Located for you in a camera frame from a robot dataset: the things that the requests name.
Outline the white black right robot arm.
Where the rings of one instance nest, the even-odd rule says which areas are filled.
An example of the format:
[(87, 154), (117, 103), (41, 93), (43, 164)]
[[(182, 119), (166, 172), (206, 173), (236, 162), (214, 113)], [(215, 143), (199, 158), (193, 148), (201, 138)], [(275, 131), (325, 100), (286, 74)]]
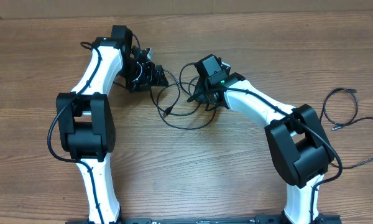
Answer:
[(329, 164), (340, 161), (320, 123), (316, 111), (304, 104), (286, 105), (254, 88), (250, 81), (215, 55), (195, 63), (199, 74), (191, 100), (238, 111), (261, 126), (266, 135), (272, 163), (287, 185), (287, 202), (279, 215), (256, 215), (251, 223), (341, 223), (339, 215), (318, 211), (320, 185)]

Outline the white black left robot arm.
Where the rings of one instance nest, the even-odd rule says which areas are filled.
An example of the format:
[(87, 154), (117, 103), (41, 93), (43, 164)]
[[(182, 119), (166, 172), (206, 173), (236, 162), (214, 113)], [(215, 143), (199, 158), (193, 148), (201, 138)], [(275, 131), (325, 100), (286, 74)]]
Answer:
[(91, 51), (88, 68), (70, 92), (56, 99), (47, 146), (54, 158), (79, 168), (89, 204), (86, 223), (122, 222), (111, 173), (116, 127), (109, 93), (116, 77), (125, 79), (131, 93), (168, 86), (163, 67), (151, 60), (152, 50), (133, 45), (135, 39), (127, 26), (114, 25), (109, 37), (82, 42)]

